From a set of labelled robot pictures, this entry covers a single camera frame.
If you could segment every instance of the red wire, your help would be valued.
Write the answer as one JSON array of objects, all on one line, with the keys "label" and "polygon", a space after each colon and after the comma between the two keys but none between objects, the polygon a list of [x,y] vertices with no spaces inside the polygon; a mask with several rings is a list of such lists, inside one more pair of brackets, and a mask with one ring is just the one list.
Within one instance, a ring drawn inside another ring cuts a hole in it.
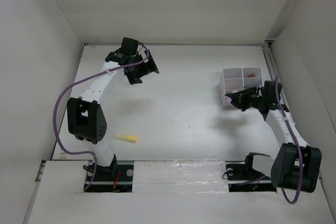
[{"label": "red wire", "polygon": [[118,183],[118,180],[120,179],[120,176],[121,176],[121,172],[118,172],[117,174],[117,178],[115,179],[115,181],[113,182],[113,191],[115,191],[116,187],[117,187],[117,183]]}]

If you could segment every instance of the clear plastic tape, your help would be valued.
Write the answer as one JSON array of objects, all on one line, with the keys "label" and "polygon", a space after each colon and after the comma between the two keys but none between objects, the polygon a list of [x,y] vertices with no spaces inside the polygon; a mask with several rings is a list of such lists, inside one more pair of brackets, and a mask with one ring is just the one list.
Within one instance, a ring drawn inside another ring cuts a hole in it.
[{"label": "clear plastic tape", "polygon": [[228,192],[222,179],[224,161],[138,161],[134,163],[134,193]]}]

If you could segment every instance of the yellow object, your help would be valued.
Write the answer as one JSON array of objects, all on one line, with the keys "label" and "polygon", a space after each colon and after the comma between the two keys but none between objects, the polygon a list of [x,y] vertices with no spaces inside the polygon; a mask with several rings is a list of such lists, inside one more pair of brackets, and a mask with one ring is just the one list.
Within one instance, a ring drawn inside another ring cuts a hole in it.
[{"label": "yellow object", "polygon": [[132,135],[124,135],[124,134],[116,134],[114,138],[119,139],[119,140],[124,140],[128,141],[131,143],[136,143],[138,140],[137,136],[132,136]]}]

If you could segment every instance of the white wall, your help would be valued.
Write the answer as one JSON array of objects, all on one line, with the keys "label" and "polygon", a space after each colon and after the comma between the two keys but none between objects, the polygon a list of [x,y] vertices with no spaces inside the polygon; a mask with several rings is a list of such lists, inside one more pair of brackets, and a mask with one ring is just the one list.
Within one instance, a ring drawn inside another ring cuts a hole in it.
[{"label": "white wall", "polygon": [[263,42],[286,0],[57,0],[83,42]]},{"label": "white wall", "polygon": [[24,220],[39,164],[55,144],[53,105],[81,51],[55,0],[0,0],[1,223]]},{"label": "white wall", "polygon": [[286,97],[302,136],[322,151],[321,174],[336,215],[336,0],[296,0],[272,45]]}]

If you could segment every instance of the robotic arm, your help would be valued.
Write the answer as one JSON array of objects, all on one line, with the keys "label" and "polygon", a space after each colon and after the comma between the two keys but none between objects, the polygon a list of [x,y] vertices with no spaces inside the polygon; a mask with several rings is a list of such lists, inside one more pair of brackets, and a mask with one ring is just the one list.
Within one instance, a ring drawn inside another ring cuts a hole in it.
[{"label": "robotic arm", "polygon": [[[273,130],[280,146],[279,153],[275,159],[265,154],[249,153],[241,173],[247,177],[251,174],[252,176],[264,174],[270,178],[274,187],[297,190],[299,166],[296,165],[296,160],[299,153],[289,131],[289,128],[291,128],[300,145],[304,165],[300,190],[312,193],[318,180],[322,154],[318,148],[309,146],[300,136],[290,118],[288,108],[280,104],[280,100],[278,103],[277,96],[280,96],[281,89],[281,83],[278,84],[276,89],[275,81],[265,81],[264,87],[261,89],[249,88],[241,92],[226,94],[230,98],[231,104],[241,111],[251,107],[258,109],[266,123]],[[280,111],[280,106],[285,113],[284,115]]]},{"label": "robotic arm", "polygon": [[94,145],[98,177],[113,179],[117,174],[116,155],[109,147],[108,141],[104,139],[107,122],[101,105],[124,75],[127,76],[130,84],[137,84],[142,83],[141,77],[151,72],[159,73],[148,49],[145,49],[147,62],[137,65],[137,62],[143,60],[138,51],[138,45],[141,44],[137,40],[124,38],[121,48],[109,53],[105,59],[101,71],[107,74],[96,78],[80,97],[70,98],[67,103],[68,130],[75,135],[76,139],[85,140]]}]

